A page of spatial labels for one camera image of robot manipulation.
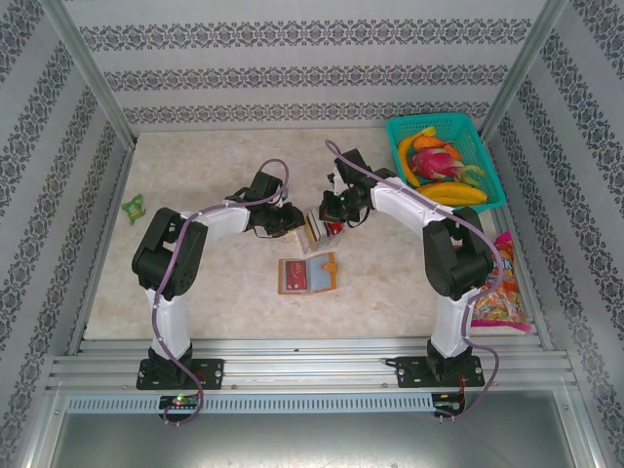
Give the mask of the left aluminium frame post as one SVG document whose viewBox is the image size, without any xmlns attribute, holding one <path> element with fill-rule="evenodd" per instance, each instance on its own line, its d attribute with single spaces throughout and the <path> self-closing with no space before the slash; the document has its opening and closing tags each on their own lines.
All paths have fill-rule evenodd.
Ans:
<svg viewBox="0 0 624 468">
<path fill-rule="evenodd" d="M 126 148 L 135 149 L 137 136 L 99 68 L 63 0 L 38 0 L 71 55 L 98 104 Z"/>
</svg>

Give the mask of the yellow banana bunch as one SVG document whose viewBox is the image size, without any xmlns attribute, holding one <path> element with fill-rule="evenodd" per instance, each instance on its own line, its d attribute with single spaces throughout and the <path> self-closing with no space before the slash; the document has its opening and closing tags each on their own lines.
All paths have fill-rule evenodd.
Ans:
<svg viewBox="0 0 624 468">
<path fill-rule="evenodd" d="M 488 200 L 486 192 L 456 181 L 440 181 L 421 185 L 416 191 L 430 200 L 450 207 L 479 206 Z"/>
</svg>

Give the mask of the orange fruit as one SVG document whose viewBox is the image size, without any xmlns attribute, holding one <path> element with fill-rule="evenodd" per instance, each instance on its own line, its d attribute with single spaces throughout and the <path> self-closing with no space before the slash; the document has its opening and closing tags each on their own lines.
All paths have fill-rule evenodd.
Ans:
<svg viewBox="0 0 624 468">
<path fill-rule="evenodd" d="M 462 159 L 459 151 L 450 143 L 438 139 L 434 136 L 419 136 L 412 144 L 415 151 L 424 149 L 444 149 L 452 158 L 460 161 Z"/>
</svg>

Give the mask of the orange leather card holder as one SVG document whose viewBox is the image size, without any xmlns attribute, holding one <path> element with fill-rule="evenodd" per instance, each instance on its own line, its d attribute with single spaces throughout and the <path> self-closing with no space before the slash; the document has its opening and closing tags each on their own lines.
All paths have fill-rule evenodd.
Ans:
<svg viewBox="0 0 624 468">
<path fill-rule="evenodd" d="M 304 260 L 307 270 L 307 289 L 288 292 L 285 288 L 286 260 Z M 336 289 L 338 265 L 333 252 L 320 253 L 307 258 L 281 258 L 278 266 L 278 294 L 313 294 Z"/>
</svg>

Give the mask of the teal plastic basket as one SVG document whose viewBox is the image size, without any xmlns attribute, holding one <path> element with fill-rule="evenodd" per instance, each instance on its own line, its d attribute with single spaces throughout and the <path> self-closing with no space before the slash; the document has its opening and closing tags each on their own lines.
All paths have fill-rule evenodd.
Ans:
<svg viewBox="0 0 624 468">
<path fill-rule="evenodd" d="M 480 189 L 487 194 L 487 201 L 476 206 L 475 210 L 484 212 L 502 207 L 505 204 L 505 194 L 498 175 L 471 118 L 465 113 L 428 113 L 390 118 L 386 123 L 386 131 L 398 177 L 412 187 L 410 177 L 405 175 L 405 157 L 400 155 L 399 144 L 406 137 L 428 127 L 434 127 L 435 137 L 449 142 L 459 152 L 463 163 L 479 166 L 485 171 L 485 175 L 477 175 L 476 180 L 480 183 Z"/>
</svg>

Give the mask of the pink dragon fruit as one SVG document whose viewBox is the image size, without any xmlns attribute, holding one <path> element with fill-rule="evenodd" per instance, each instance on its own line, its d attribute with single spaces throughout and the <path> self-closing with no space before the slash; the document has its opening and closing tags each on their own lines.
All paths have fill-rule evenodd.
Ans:
<svg viewBox="0 0 624 468">
<path fill-rule="evenodd" d="M 414 153 L 409 161 L 409 169 L 415 176 L 429 180 L 452 178 L 473 186 L 480 184 L 473 175 L 480 177 L 486 175 L 480 167 L 464 165 L 443 148 L 427 148 Z"/>
</svg>

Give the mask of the single yellow banana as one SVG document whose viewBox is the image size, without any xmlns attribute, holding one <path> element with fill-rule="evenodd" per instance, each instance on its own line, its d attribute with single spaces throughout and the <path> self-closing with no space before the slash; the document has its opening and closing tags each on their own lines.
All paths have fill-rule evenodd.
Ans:
<svg viewBox="0 0 624 468">
<path fill-rule="evenodd" d="M 412 145 L 418 137 L 433 137 L 436 134 L 436 130 L 433 126 L 427 127 L 420 132 L 408 136 L 404 138 L 398 146 L 398 154 L 399 161 L 401 163 L 401 168 L 404 171 L 404 175 L 408 184 L 410 184 L 413 188 L 418 188 L 420 186 L 420 182 L 416 175 L 411 171 L 409 167 L 409 151 L 412 149 Z"/>
</svg>

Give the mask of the clear acrylic card stand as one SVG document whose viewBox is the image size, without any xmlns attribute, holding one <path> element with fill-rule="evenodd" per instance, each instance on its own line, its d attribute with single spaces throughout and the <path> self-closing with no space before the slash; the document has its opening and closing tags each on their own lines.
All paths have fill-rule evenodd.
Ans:
<svg viewBox="0 0 624 468">
<path fill-rule="evenodd" d="M 310 218 L 313 224 L 315 235 L 317 237 L 317 242 L 314 244 L 310 244 L 308 242 L 308 239 L 304 230 L 304 224 L 302 226 L 297 227 L 295 231 L 293 232 L 293 238 L 297 241 L 303 255 L 316 254 L 316 253 L 319 253 L 320 251 L 327 250 L 335 246 L 338 243 L 340 236 L 344 232 L 344 228 L 345 228 L 344 224 L 341 223 L 343 225 L 343 231 L 341 233 L 339 233 L 338 235 L 334 237 L 330 237 L 330 238 L 328 237 L 325 240 L 319 241 L 319 231 L 315 225 L 314 217 L 313 217 L 313 215 L 318 215 L 319 219 L 321 219 L 319 215 L 319 210 L 317 208 L 314 208 L 308 211 L 310 212 Z"/>
</svg>

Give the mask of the aluminium mounting rail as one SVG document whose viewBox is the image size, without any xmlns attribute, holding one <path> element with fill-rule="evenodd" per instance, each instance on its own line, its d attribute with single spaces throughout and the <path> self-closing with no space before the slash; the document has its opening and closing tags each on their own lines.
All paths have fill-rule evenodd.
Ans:
<svg viewBox="0 0 624 468">
<path fill-rule="evenodd" d="M 578 381 L 565 351 L 548 349 L 538 334 L 483 336 L 499 355 L 496 367 L 478 351 L 495 391 L 574 388 Z M 52 360 L 48 391 L 66 394 L 133 392 L 145 340 L 87 340 L 73 356 Z M 193 345 L 199 358 L 224 362 L 225 393 L 341 393 L 398 389 L 386 359 L 426 351 L 418 337 L 324 339 L 205 339 Z"/>
</svg>

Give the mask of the left controller board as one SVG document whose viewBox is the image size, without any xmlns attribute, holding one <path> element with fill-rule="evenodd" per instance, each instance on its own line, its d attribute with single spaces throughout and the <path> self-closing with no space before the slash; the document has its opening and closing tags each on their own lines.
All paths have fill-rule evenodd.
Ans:
<svg viewBox="0 0 624 468">
<path fill-rule="evenodd" d="M 191 395 L 161 396 L 159 400 L 160 410 L 195 410 L 199 404 L 199 398 Z"/>
</svg>

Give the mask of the green candy wrapper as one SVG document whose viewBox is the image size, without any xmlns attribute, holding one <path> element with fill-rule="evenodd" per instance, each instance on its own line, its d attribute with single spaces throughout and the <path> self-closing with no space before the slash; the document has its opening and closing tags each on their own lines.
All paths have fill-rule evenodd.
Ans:
<svg viewBox="0 0 624 468">
<path fill-rule="evenodd" d="M 129 223 L 133 226 L 138 219 L 145 216 L 146 209 L 143 205 L 143 196 L 137 194 L 130 201 L 122 203 L 121 210 L 128 216 Z"/>
</svg>

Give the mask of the colourful candy bag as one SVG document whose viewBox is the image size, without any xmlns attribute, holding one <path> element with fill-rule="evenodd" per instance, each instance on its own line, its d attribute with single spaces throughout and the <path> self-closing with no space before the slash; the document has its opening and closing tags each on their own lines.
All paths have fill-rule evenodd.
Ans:
<svg viewBox="0 0 624 468">
<path fill-rule="evenodd" d="M 498 262 L 493 257 L 493 268 L 482 290 L 486 291 L 491 287 L 497 278 L 498 270 L 502 272 L 502 279 L 494 292 L 482 297 L 475 305 L 471 327 L 488 332 L 527 333 L 530 331 L 530 325 L 521 305 L 521 293 L 514 269 L 515 252 L 511 233 L 503 232 L 493 244 L 502 261 L 502 267 L 498 267 Z"/>
</svg>

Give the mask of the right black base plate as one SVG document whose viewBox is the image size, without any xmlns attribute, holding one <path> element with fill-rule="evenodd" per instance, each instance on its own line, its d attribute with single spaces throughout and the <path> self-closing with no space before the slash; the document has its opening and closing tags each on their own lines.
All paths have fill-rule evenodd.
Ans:
<svg viewBox="0 0 624 468">
<path fill-rule="evenodd" d="M 449 369 L 427 362 L 423 356 L 386 359 L 384 364 L 395 370 L 400 388 L 450 388 L 461 384 L 468 388 L 485 386 L 481 361 L 470 356 L 453 364 Z"/>
</svg>

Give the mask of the aluminium frame post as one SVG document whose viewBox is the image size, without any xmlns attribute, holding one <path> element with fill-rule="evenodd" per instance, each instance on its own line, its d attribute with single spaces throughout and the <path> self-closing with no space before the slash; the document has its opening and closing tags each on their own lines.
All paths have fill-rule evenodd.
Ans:
<svg viewBox="0 0 624 468">
<path fill-rule="evenodd" d="M 126 148 L 135 149 L 137 136 L 99 68 L 63 0 L 38 0 L 71 55 L 98 104 Z"/>
<path fill-rule="evenodd" d="M 526 79 L 567 3 L 568 0 L 545 0 L 543 8 L 531 27 L 480 127 L 479 134 L 482 141 L 489 142 L 493 138 L 500 121 L 511 105 L 518 89 Z"/>
</svg>

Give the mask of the right aluminium frame post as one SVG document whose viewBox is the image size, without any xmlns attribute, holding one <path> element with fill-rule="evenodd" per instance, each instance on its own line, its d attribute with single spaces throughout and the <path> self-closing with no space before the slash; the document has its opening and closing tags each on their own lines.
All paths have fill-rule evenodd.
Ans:
<svg viewBox="0 0 624 468">
<path fill-rule="evenodd" d="M 479 134 L 482 141 L 489 142 L 493 138 L 500 121 L 511 105 L 518 89 L 526 79 L 567 3 L 568 0 L 545 0 L 543 8 L 531 27 L 480 127 Z"/>
</svg>

